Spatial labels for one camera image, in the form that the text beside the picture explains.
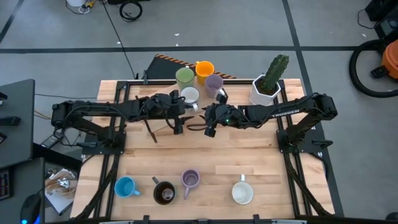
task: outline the green cactus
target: green cactus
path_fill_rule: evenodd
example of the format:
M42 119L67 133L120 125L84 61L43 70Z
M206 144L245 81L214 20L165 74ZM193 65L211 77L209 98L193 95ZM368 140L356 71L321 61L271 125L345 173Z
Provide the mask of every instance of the green cactus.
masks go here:
M275 93L275 85L284 73L288 63L288 55L280 54L276 56L270 64L265 77L257 82L257 89L262 94L273 95Z

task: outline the wooden tabletop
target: wooden tabletop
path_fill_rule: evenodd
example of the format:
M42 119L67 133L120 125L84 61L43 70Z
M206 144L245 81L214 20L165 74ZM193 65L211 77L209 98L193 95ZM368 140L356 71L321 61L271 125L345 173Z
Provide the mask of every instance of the wooden tabletop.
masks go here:
M289 100L303 96L299 79L284 81ZM117 80L101 82L99 102L113 102L116 83ZM175 86L132 86L129 99L173 88ZM229 104L249 105L250 85L225 85L224 88L229 95ZM299 122L304 116L293 115L293 122ZM93 122L108 126L109 120L96 117ZM197 123L203 123L198 116L187 121L187 124ZM276 119L268 121L260 129L242 130L218 125L215 138L205 136L203 131L186 128L183 134L175 136L170 128L162 126L164 124L152 124L156 126L157 144L143 122L127 124L126 149L120 159L118 178L132 177L142 195L115 196L112 220L142 220L144 215L150 215L151 220L252 219L254 214L259 214L260 218L294 217L284 159L275 135ZM308 154L301 154L301 160L308 188L323 207L333 213L322 163ZM102 161L103 156L98 155L81 168L71 217L78 215L96 192ZM180 175L186 169L198 170L201 182L199 188L192 190L184 200ZM241 174L246 175L246 182L254 190L254 199L248 205L238 205L231 196L232 186L239 181ZM176 186L177 198L172 204L158 205L155 202L153 176ZM296 189L300 211L304 214L301 192L297 186ZM105 192L101 215L105 214L107 199L108 192Z

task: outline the yellow and black tape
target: yellow and black tape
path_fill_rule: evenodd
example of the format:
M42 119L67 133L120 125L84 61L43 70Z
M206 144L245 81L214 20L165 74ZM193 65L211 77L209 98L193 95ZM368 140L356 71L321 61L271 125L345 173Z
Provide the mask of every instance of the yellow and black tape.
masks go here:
M172 58L172 57L168 57L168 56L162 55L162 54L157 54L157 55L155 55L155 57L162 58L162 59L166 59L166 60L170 60L170 61L172 61L172 62L174 62L174 63L180 63L180 64L182 64L182 65L189 66L189 67L191 67L191 68L193 68L193 67L195 66L195 65L192 64L192 63L184 62L183 60L178 60L178 59L175 59L175 58ZM215 71L214 74L219 75L219 76L221 76L222 78L227 78L227 79L236 78L236 77L234 77L234 76L232 76L232 75L227 75L227 74L225 74L225 73L217 72L217 71Z

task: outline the orange mug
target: orange mug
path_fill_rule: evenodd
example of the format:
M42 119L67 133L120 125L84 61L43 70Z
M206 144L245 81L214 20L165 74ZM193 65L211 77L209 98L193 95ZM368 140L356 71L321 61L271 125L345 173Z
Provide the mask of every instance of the orange mug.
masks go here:
M214 73L214 65L207 61L197 62L195 71L197 74L198 83L204 85L207 76Z

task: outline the mug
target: mug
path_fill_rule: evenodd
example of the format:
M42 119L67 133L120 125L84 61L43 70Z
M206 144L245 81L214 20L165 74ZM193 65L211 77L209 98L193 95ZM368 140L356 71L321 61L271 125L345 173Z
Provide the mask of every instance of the mug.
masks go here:
M185 187L184 200L187 199L189 191L197 188L200 182L199 172L193 169L186 170L181 175L182 185Z
M114 192L121 198L141 195L141 193L136 190L136 187L137 185L131 177L121 177L114 185Z
M175 73L175 79L177 81L177 85L178 87L180 87L181 90L183 90L186 87L192 87L194 77L195 74L193 73L191 68L189 68L189 66L186 66L185 68L180 68Z
M175 187L167 181L159 182L156 177L152 180L155 182L154 199L159 205L168 205L172 203L177 195Z
M223 78L219 75L209 75L205 80L206 94L209 98L216 98L218 94L225 96L222 90L224 84Z
M214 73L214 65L207 61L197 62L195 71L197 74L198 83L204 85L205 79Z
M247 205L253 200L254 191L250 184L244 181L244 174L241 175L241 181L232 188L232 198L241 205Z
M186 87L181 91L180 96L184 96L185 108L192 108L194 112L199 109L199 91L194 87Z

